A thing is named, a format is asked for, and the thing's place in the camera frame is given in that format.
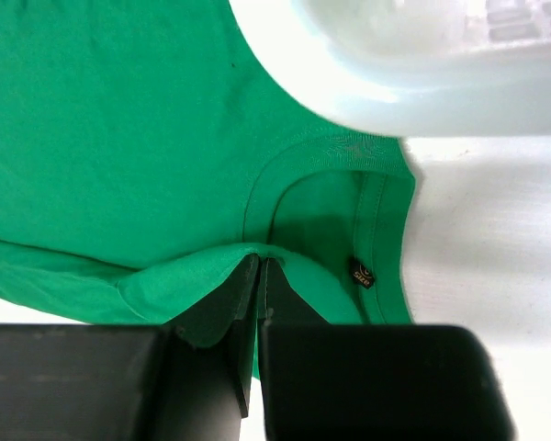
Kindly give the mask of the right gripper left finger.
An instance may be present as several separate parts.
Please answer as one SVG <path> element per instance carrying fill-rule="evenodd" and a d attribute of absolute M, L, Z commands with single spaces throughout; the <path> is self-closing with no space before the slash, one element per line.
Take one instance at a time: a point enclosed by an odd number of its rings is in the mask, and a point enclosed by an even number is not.
<path fill-rule="evenodd" d="M 249 413 L 249 255 L 163 325 L 0 324 L 0 440 L 235 440 Z"/>

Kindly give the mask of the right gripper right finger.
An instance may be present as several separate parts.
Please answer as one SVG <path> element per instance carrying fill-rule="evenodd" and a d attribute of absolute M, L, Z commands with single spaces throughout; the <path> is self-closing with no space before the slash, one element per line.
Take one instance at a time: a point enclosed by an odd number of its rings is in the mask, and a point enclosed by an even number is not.
<path fill-rule="evenodd" d="M 273 258 L 258 305 L 268 439 L 514 439 L 489 355 L 469 330 L 328 323 Z"/>

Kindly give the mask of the green t shirt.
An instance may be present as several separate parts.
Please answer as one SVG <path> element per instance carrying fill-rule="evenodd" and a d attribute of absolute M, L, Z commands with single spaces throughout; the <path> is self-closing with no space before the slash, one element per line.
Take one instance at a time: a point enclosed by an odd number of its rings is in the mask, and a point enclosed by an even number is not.
<path fill-rule="evenodd" d="M 0 299 L 207 348 L 265 261 L 296 297 L 261 315 L 406 324 L 414 187 L 398 140 L 282 90 L 225 1 L 0 1 Z"/>

